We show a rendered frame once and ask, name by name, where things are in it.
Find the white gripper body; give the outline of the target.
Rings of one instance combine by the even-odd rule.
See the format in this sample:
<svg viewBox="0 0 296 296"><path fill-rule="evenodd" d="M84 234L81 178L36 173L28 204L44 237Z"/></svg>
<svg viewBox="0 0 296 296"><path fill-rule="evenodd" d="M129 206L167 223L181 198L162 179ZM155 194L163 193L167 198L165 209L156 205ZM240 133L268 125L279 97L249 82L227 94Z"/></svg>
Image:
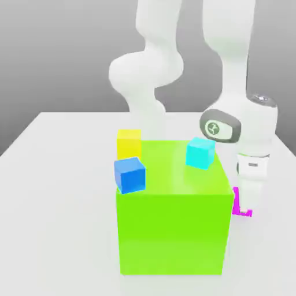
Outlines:
<svg viewBox="0 0 296 296"><path fill-rule="evenodd" d="M240 210L254 210L262 195L264 182L260 180L239 179Z"/></svg>

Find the small magenta cube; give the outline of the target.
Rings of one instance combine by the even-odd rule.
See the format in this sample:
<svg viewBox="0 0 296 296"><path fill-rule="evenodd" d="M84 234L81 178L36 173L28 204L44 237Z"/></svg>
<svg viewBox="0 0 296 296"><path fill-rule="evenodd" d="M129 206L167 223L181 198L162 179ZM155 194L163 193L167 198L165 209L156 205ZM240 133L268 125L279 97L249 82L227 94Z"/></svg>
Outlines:
<svg viewBox="0 0 296 296"><path fill-rule="evenodd" d="M239 204L239 189L237 187L233 187L233 191L234 191L234 203L232 207L232 214L237 216L251 217L253 215L252 210L247 210L247 212L241 212L240 204Z"/></svg>

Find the small cyan cube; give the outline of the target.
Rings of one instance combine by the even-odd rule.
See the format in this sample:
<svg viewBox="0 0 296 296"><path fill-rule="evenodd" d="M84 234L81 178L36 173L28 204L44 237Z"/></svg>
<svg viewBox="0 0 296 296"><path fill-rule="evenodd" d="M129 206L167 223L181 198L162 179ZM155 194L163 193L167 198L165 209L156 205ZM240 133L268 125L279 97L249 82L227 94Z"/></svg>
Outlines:
<svg viewBox="0 0 296 296"><path fill-rule="evenodd" d="M186 165L207 170L214 160L215 149L215 141L194 137L186 147Z"/></svg>

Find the small blue cube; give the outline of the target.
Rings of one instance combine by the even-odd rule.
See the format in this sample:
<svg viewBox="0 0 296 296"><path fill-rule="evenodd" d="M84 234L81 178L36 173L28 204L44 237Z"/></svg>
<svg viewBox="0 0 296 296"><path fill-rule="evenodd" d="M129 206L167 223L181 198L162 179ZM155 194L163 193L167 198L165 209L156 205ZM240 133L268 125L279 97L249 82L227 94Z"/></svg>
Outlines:
<svg viewBox="0 0 296 296"><path fill-rule="evenodd" d="M146 189L146 168L138 157L116 160L114 177L117 188L122 194Z"/></svg>

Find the small yellow cube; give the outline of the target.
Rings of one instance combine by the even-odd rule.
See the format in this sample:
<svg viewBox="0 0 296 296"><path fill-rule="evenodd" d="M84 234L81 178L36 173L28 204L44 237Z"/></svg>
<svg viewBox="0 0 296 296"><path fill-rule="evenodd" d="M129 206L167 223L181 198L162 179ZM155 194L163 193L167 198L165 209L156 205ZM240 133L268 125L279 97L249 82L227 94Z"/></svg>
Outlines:
<svg viewBox="0 0 296 296"><path fill-rule="evenodd" d="M116 139L117 159L142 156L142 135L140 129L119 129Z"/></svg>

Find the large green box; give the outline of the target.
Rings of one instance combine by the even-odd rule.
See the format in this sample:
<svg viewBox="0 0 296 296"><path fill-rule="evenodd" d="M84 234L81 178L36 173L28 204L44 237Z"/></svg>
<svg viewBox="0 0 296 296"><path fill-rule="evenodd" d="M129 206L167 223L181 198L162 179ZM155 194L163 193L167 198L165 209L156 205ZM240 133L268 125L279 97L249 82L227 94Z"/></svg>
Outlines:
<svg viewBox="0 0 296 296"><path fill-rule="evenodd" d="M146 189L116 193L123 275L222 273L234 193L218 157L186 165L185 140L145 140Z"/></svg>

